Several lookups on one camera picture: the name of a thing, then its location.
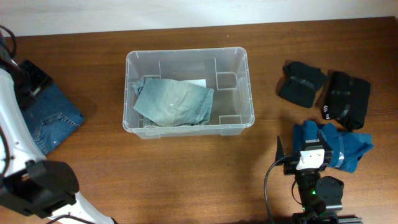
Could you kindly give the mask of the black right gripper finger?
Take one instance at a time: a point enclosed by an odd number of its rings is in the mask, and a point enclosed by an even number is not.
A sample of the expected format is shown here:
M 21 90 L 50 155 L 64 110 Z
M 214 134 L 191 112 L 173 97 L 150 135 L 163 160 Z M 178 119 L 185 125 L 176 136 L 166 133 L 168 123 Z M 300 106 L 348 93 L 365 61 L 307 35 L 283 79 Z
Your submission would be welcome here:
M 283 146 L 282 146 L 282 141 L 280 139 L 280 136 L 277 137 L 277 150 L 275 153 L 275 161 L 281 160 L 285 156 Z
M 322 130 L 319 129 L 317 131 L 317 137 L 318 137 L 318 140 L 319 140 L 320 144 L 322 145 L 324 151 L 327 152 L 327 153 L 332 153 L 333 150 L 330 147 L 330 145 L 327 143 L 327 141 L 325 139 L 325 135 L 324 135 Z

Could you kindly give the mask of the blue garment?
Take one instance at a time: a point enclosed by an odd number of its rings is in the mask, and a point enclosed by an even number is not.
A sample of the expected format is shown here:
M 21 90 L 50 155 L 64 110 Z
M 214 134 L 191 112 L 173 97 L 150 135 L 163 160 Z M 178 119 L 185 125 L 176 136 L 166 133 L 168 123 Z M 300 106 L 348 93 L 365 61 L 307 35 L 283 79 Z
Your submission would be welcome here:
M 339 131 L 332 123 L 317 124 L 314 121 L 304 121 L 293 128 L 293 151 L 301 151 L 305 141 L 318 139 L 318 132 L 333 150 L 329 167 L 353 173 L 360 159 L 374 146 L 371 134 Z

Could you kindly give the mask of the dark blue jeans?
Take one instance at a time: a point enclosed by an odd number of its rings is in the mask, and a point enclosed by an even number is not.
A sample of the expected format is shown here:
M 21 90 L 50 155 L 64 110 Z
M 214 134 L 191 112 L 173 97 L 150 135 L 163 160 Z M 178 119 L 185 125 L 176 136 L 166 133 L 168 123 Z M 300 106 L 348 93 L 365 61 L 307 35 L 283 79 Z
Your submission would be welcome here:
M 76 131 L 85 117 L 56 84 L 48 86 L 22 116 L 39 150 L 47 155 Z

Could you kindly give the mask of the black garment with white print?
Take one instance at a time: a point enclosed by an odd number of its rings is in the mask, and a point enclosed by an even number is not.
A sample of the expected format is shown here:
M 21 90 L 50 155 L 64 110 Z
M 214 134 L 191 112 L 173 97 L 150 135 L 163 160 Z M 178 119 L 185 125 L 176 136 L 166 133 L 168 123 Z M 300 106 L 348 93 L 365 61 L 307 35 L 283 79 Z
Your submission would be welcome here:
M 334 119 L 348 130 L 361 129 L 370 93 L 371 84 L 368 81 L 333 71 L 322 108 L 323 119 Z

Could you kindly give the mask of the small black garment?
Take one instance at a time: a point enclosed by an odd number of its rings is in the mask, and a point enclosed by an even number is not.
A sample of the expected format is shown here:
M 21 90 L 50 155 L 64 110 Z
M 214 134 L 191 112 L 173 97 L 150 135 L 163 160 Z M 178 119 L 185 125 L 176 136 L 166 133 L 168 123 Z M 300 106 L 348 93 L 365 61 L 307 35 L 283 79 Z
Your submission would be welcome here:
M 284 65 L 287 76 L 279 96 L 291 103 L 311 108 L 317 91 L 328 81 L 328 77 L 317 67 L 293 61 Z

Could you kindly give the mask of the light blue jeans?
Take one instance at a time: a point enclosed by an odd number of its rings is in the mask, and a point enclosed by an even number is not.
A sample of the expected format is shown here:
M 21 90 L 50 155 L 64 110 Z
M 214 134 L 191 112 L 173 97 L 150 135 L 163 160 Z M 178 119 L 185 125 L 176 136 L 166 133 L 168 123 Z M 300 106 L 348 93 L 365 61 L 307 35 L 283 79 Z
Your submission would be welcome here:
M 134 109 L 143 126 L 205 125 L 210 121 L 214 89 L 173 79 L 143 78 L 133 84 Z

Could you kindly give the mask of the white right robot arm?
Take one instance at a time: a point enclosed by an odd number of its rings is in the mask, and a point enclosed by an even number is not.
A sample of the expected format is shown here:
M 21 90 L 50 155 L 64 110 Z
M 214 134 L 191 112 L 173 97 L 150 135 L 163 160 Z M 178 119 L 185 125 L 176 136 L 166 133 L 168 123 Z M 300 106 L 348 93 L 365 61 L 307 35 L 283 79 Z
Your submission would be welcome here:
M 313 140 L 305 141 L 302 150 L 285 154 L 280 138 L 277 139 L 276 166 L 284 168 L 284 175 L 293 175 L 298 187 L 303 212 L 292 215 L 293 223 L 353 224 L 363 219 L 338 216 L 343 209 L 344 183 L 334 177 L 320 175 L 331 162 L 332 148 L 321 133 Z

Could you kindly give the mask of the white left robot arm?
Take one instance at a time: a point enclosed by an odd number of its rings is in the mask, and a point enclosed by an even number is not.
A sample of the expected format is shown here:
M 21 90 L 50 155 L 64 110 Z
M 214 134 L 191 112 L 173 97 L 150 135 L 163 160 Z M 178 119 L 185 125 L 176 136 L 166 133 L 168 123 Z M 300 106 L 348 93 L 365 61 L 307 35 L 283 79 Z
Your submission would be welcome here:
M 15 94 L 25 78 L 16 63 L 1 60 L 1 205 L 51 223 L 115 223 L 84 198 L 67 163 L 48 160 L 36 146 Z

